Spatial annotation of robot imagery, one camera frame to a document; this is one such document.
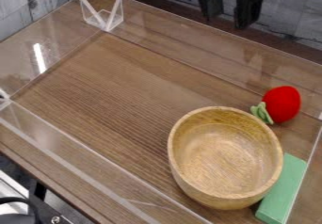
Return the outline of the red felt fruit green leaf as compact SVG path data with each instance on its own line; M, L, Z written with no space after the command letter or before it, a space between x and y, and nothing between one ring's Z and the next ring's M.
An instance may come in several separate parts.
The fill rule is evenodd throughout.
M280 86L265 92L260 103L249 108L249 112L265 124L283 123L296 116L300 104L301 99L296 88Z

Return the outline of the wooden bowl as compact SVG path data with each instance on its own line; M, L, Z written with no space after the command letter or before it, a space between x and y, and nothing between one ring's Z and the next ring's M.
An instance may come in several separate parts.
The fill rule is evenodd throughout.
M189 111L167 138L173 179L201 205L237 210L271 190L281 173L283 150L267 125L227 106Z

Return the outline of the green rectangular block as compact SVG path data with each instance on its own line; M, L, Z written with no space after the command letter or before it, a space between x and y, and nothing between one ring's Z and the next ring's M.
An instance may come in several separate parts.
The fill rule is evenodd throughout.
M255 217L264 224L285 224L295 195L301 183L307 163L293 155L284 154L280 177L260 201Z

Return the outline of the black metal table leg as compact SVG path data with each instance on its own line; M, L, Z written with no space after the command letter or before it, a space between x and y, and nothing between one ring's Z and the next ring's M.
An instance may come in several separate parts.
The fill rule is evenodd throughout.
M92 224L92 221L36 180L29 199L37 207L41 224Z

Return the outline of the clear acrylic corner bracket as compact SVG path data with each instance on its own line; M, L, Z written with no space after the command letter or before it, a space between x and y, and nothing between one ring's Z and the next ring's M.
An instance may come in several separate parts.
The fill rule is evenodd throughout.
M88 0L78 0L82 20L104 32L110 32L122 22L122 4L116 0L112 10L96 11Z

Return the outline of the clear acrylic front wall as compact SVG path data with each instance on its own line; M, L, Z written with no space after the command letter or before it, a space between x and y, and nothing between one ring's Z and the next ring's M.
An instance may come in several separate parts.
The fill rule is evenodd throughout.
M0 152L98 224L211 224L1 93Z

